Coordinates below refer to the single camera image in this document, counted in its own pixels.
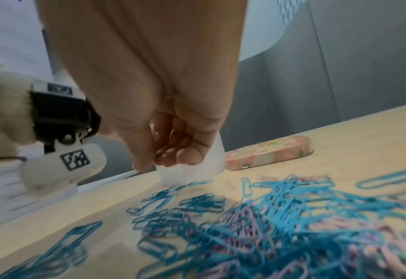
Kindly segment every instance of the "qr code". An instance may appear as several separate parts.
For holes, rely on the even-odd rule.
[[[90,164],[90,160],[88,160],[82,149],[62,154],[61,159],[68,171],[73,171]]]

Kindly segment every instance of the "human hand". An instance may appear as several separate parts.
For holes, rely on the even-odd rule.
[[[63,65],[134,168],[202,162],[229,112],[247,0],[40,0]]]

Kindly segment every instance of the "white cup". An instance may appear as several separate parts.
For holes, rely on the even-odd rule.
[[[169,168],[156,166],[160,182],[164,187],[180,186],[189,182],[211,178],[225,170],[225,149],[220,132],[214,144],[198,165],[175,165]]]

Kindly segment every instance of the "floral tin lid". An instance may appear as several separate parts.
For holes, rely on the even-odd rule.
[[[310,138],[289,136],[230,151],[226,154],[225,163],[228,170],[235,171],[301,158],[312,152]]]

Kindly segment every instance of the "wooden table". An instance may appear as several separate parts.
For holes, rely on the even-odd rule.
[[[239,201],[242,196],[241,177],[256,181],[258,175],[285,178],[293,173],[299,176],[329,175],[338,189],[359,193],[361,190],[355,188],[355,182],[406,169],[406,106],[307,131],[302,135],[312,139],[315,147],[312,155],[241,171],[224,171],[214,177],[214,183],[205,186],[204,190],[193,192],[191,196],[213,191]],[[228,190],[225,182],[237,185],[237,190]],[[91,189],[2,225],[0,259],[126,200],[137,204],[159,189],[158,175],[152,172]]]

